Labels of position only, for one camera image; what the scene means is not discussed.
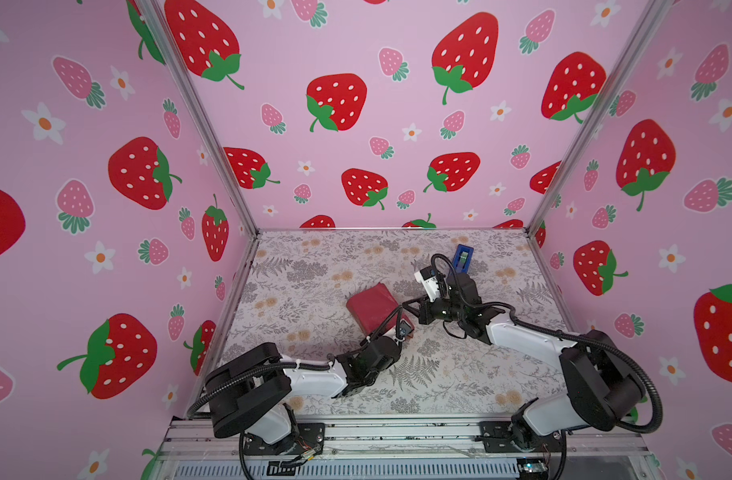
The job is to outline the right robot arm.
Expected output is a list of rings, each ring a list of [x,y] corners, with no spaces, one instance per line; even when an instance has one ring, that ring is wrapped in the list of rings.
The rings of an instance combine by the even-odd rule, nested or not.
[[[415,279],[425,290],[415,313],[422,324],[453,322],[466,338],[517,350],[562,372],[562,391],[525,403],[511,417],[508,437],[522,451],[535,449],[555,432],[620,427],[648,394],[634,362],[621,357],[599,330],[579,335],[522,322],[510,305],[482,303],[475,282],[464,273],[448,278],[428,267]]]

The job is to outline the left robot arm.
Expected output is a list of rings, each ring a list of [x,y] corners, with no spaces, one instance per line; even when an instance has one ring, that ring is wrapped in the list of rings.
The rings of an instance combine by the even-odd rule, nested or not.
[[[281,354],[263,343],[212,371],[205,390],[187,410],[194,418],[203,408],[218,439],[250,434],[269,445],[297,437],[291,397],[346,398],[373,386],[401,357],[401,339],[368,337],[360,348],[324,361]]]

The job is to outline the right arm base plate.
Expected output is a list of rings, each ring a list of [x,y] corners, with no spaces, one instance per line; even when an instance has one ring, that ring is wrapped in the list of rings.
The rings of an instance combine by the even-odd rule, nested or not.
[[[483,421],[478,424],[477,442],[487,453],[546,454],[560,453],[563,442],[560,434],[538,436],[526,424],[513,425],[508,421]]]

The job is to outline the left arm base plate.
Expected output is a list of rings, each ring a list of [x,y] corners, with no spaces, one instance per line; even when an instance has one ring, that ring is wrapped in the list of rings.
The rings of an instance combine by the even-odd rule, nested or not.
[[[291,433],[275,444],[269,444],[257,435],[246,434],[244,452],[249,456],[298,456],[307,451],[320,454],[325,433],[325,423],[303,422],[293,426]]]

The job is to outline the dark red wrapping paper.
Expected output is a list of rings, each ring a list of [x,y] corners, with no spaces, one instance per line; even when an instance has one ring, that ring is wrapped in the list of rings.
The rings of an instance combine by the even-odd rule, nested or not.
[[[357,293],[346,302],[364,335],[371,334],[398,306],[384,283]]]

